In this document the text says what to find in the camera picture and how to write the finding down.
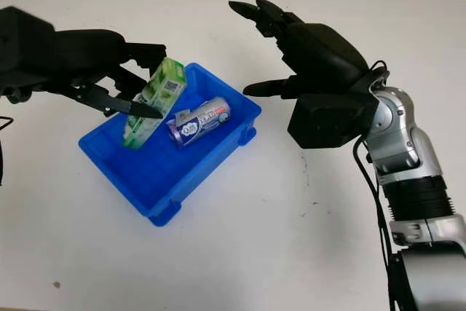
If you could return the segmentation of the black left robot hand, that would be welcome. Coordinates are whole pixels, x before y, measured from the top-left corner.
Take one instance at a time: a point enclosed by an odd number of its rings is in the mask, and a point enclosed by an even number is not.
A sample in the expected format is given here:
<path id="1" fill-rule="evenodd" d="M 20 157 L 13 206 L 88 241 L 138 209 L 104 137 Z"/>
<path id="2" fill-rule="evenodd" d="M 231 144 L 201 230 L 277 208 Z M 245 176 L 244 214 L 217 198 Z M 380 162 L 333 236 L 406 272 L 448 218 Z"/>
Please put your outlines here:
<path id="1" fill-rule="evenodd" d="M 60 69 L 44 90 L 63 95 L 107 117 L 121 112 L 160 119 L 162 112 L 133 98 L 146 80 L 123 68 L 134 60 L 153 74 L 166 57 L 163 44 L 126 42 L 109 30 L 58 31 L 55 40 Z"/>

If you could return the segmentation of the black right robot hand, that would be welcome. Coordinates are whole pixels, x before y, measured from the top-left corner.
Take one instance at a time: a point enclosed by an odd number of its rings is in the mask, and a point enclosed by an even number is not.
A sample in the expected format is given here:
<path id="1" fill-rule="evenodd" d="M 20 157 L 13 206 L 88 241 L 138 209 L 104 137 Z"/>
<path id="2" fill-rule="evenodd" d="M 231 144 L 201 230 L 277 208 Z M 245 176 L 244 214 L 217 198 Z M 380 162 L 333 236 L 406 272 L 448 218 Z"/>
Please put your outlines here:
<path id="1" fill-rule="evenodd" d="M 369 71 L 358 50 L 327 25 L 306 23 L 268 0 L 230 1 L 229 6 L 252 20 L 263 37 L 276 39 L 283 62 L 293 71 L 287 79 L 250 84 L 243 89 L 245 95 L 297 99 L 303 94 L 342 94 Z"/>

